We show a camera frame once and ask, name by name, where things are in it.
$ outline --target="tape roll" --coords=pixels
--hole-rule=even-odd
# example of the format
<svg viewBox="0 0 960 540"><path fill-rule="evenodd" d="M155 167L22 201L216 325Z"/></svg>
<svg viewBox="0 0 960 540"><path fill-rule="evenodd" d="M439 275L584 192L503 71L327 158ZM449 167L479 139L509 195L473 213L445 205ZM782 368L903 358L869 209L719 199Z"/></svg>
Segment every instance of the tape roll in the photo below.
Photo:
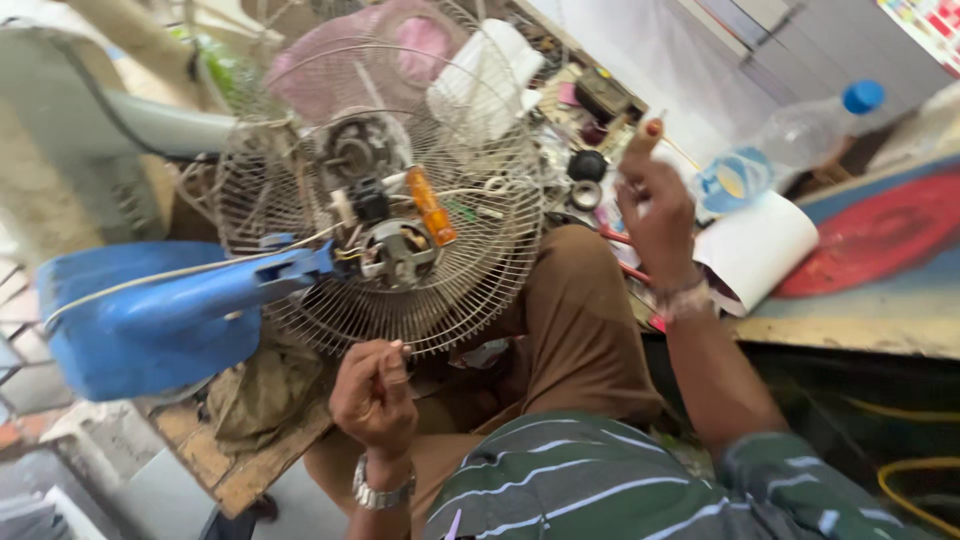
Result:
<svg viewBox="0 0 960 540"><path fill-rule="evenodd" d="M579 211L591 211L600 206L603 190L592 180L580 180L570 190L570 204Z"/></svg>

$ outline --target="blue bottle cap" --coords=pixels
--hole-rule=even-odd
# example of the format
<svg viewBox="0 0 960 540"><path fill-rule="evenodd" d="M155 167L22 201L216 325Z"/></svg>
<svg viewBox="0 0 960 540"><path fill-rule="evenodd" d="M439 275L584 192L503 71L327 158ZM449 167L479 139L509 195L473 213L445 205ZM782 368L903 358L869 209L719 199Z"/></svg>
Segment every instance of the blue bottle cap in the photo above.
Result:
<svg viewBox="0 0 960 540"><path fill-rule="evenodd" d="M853 114L867 114L883 105L883 86L869 79L857 81L843 92L843 106Z"/></svg>

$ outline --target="person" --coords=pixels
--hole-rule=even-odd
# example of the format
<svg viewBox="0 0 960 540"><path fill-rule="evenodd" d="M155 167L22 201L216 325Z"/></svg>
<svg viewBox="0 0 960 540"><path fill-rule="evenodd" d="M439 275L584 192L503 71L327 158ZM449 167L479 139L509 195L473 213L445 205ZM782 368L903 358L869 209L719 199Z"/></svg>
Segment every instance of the person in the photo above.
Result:
<svg viewBox="0 0 960 540"><path fill-rule="evenodd" d="M516 368L526 375L523 414L490 436L417 433L402 343L347 353L329 403L339 442L305 457L350 515L347 538L927 537L789 432L711 309L676 172L632 148L619 169L623 221L658 291L671 366L718 481L692 477L645 432L660 396L622 275L599 235L566 226L544 238L516 303L481 336L523 334L532 346Z"/></svg>

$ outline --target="man's hand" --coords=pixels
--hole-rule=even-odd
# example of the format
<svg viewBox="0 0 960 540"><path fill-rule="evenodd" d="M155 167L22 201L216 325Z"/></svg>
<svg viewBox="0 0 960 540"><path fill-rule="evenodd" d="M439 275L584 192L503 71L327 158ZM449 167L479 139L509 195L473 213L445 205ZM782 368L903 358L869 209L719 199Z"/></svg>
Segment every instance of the man's hand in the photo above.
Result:
<svg viewBox="0 0 960 540"><path fill-rule="evenodd" d="M400 341L379 339L350 348L330 395L333 421L367 447L368 483L392 490L410 470L410 445L417 429L417 409L407 384Z"/></svg>
<svg viewBox="0 0 960 540"><path fill-rule="evenodd" d="M677 172L630 148L620 162L616 202L651 285L670 290L699 279L693 265L693 203ZM640 215L637 206L648 203Z"/></svg>

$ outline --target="wire fan grille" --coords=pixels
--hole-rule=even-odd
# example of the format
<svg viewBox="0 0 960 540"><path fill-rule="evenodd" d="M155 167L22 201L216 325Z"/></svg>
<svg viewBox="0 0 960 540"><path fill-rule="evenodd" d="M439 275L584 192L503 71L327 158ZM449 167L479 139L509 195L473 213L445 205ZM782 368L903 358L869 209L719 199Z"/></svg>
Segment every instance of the wire fan grille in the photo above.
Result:
<svg viewBox="0 0 960 540"><path fill-rule="evenodd" d="M503 124L519 98L515 87L498 83L513 77L491 38L480 34L473 71L450 61L478 28L469 14L423 0L374 9L304 36L258 89L237 100L245 116L218 165L218 229L225 248L243 256L261 253L258 240L269 233L306 238L334 227L340 217L329 192L344 183L324 165L330 139L352 120L383 128L404 160L423 166L456 242L441 248L432 273L412 290L331 279L265 311L285 331L334 354L376 338L402 339L416 353L445 350L487 326L533 266L543 203L533 178L537 151L525 117L509 114ZM411 19L439 29L442 46L427 52L398 44ZM392 199L393 217L417 216L408 196L403 186ZM344 240L350 231L334 234Z"/></svg>

